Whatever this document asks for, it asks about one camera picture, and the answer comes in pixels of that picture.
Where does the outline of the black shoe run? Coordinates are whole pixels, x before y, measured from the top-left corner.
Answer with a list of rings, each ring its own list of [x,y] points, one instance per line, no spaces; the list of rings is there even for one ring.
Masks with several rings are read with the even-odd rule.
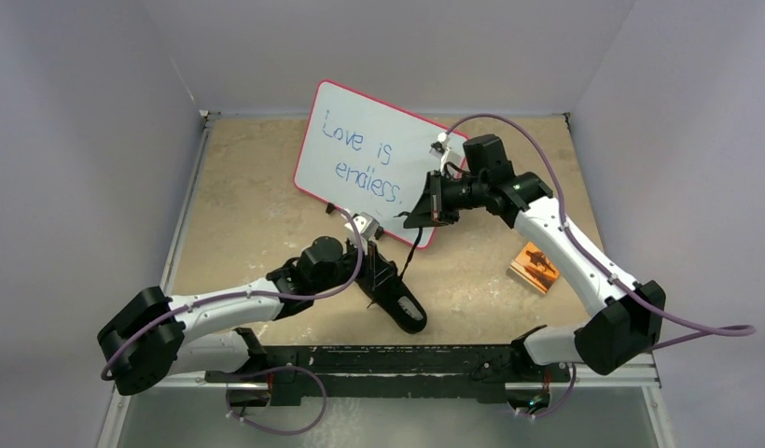
[[[403,331],[416,334],[425,329],[424,307],[404,283],[396,263],[386,259],[374,242],[367,244],[355,282]]]

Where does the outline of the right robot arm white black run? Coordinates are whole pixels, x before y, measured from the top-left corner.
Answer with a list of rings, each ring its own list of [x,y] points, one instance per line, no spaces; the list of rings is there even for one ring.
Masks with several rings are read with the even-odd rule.
[[[574,327],[540,326],[513,340],[513,372],[532,380],[547,365],[564,362],[608,375],[650,350],[661,336],[663,288],[655,281],[641,283],[617,267],[571,219],[562,218],[559,200],[540,177],[515,173],[498,136],[473,137],[463,150],[467,172],[428,172],[404,228],[447,226],[458,221],[462,210],[484,208],[547,256],[590,317]]]

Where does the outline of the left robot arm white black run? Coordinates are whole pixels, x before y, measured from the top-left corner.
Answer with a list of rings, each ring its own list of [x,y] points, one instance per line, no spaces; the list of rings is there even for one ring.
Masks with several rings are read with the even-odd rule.
[[[297,315],[343,292],[361,275],[371,246],[365,239],[340,243],[323,236],[250,284],[191,296],[144,288],[98,332],[105,358],[100,377],[123,396],[138,394],[191,371],[190,344],[215,334],[220,351],[233,352],[229,370],[241,381],[255,381],[264,372],[265,357],[238,327]]]

